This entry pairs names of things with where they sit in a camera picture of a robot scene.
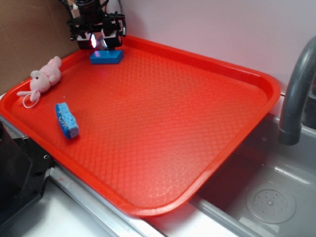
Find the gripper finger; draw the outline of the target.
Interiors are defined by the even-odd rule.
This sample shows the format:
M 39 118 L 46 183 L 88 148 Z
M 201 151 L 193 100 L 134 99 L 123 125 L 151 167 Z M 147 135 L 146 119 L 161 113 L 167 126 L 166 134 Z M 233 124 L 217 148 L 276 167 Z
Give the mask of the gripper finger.
M 96 47 L 96 38 L 93 33 L 84 33 L 77 36 L 77 43 L 80 49 L 94 49 Z
M 101 31 L 104 45 L 107 49 L 116 49 L 117 47 L 122 46 L 122 38 L 120 35 L 120 31 L 115 30 L 110 33 L 107 33 L 102 29 Z

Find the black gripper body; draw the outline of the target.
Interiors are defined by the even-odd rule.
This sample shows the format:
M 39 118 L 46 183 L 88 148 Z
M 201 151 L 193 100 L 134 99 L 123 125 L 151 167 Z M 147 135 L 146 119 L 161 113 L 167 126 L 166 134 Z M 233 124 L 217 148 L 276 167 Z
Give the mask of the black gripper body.
M 67 21 L 70 26 L 70 40 L 74 41 L 79 35 L 85 33 L 100 33 L 103 30 L 105 36 L 117 31 L 119 36 L 126 36 L 125 15 L 115 13 L 92 13 L 72 18 Z

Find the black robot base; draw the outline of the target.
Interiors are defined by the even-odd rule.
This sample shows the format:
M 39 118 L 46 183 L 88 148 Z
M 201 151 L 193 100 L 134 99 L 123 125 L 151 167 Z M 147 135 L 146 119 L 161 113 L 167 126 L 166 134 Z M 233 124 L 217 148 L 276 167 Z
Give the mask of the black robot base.
M 29 137 L 12 138 L 0 124 L 0 227 L 38 202 L 52 156 Z

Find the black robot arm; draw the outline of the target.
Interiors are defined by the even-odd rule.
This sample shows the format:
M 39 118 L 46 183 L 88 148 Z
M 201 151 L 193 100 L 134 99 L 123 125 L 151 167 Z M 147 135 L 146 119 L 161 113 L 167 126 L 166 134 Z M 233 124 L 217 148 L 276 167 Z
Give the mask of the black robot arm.
M 126 21 L 122 3 L 120 11 L 108 12 L 108 0 L 62 0 L 70 15 L 70 40 L 80 49 L 115 50 L 126 36 Z

